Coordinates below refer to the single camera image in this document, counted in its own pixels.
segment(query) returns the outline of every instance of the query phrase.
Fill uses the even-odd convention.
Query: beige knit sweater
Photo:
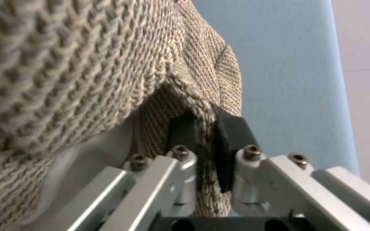
[[[146,155],[163,154],[186,108],[209,145],[209,102],[239,115],[240,73],[190,0],[0,0],[0,230],[33,214],[57,153],[135,110]],[[204,169],[196,215],[225,216],[229,195]]]

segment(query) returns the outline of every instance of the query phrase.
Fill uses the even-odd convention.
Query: white wall
[[[332,0],[361,176],[370,183],[370,0]]]

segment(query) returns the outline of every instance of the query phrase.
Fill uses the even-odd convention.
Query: silver metal arm
[[[252,159],[246,151],[236,156],[232,207],[237,212],[303,214],[318,230],[370,230],[370,187],[361,179],[338,167],[313,172],[286,156]]]

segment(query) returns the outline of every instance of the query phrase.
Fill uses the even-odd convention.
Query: hole
[[[195,231],[195,227],[191,221],[179,219],[172,223],[171,231]]]
[[[301,154],[294,154],[293,158],[295,158],[296,160],[299,160],[299,161],[304,161],[305,160],[305,157]]]
[[[145,156],[143,156],[143,155],[137,155],[137,156],[134,157],[134,159],[135,160],[139,160],[139,161],[145,160]]]
[[[270,219],[265,223],[265,231],[290,231],[290,228],[281,220]]]
[[[178,146],[176,146],[175,150],[176,150],[177,152],[183,153],[183,152],[185,152],[185,151],[186,151],[186,148],[185,148],[185,146],[183,146],[183,145],[178,145]]]
[[[252,151],[252,152],[257,152],[257,151],[259,151],[259,148],[255,145],[251,145],[251,146],[249,146],[249,150]]]

